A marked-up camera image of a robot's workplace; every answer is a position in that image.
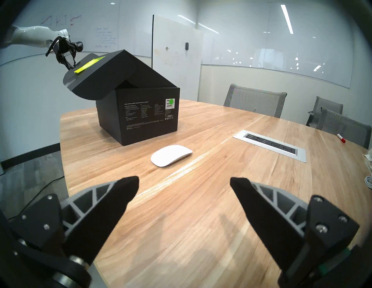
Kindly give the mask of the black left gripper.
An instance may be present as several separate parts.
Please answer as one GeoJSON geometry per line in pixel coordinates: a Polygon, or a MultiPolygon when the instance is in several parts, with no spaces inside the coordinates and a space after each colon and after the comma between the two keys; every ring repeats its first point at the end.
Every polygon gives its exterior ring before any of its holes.
{"type": "Polygon", "coordinates": [[[57,37],[55,39],[55,54],[57,61],[63,64],[68,70],[76,67],[76,43],[70,42],[67,38],[57,37]]]}

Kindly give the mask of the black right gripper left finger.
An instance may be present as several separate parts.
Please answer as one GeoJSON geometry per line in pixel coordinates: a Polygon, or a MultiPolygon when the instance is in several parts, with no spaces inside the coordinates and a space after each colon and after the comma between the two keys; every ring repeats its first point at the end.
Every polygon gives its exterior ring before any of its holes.
{"type": "Polygon", "coordinates": [[[45,195],[8,221],[8,287],[89,288],[89,268],[139,189],[139,177],[45,195]]]}

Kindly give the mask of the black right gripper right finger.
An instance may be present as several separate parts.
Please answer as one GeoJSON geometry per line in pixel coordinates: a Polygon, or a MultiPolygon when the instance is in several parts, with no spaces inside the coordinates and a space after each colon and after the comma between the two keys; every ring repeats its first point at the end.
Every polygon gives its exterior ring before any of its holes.
{"type": "Polygon", "coordinates": [[[231,177],[246,218],[281,273],[281,288],[351,288],[348,246],[359,224],[320,195],[309,203],[272,186],[231,177]]]}

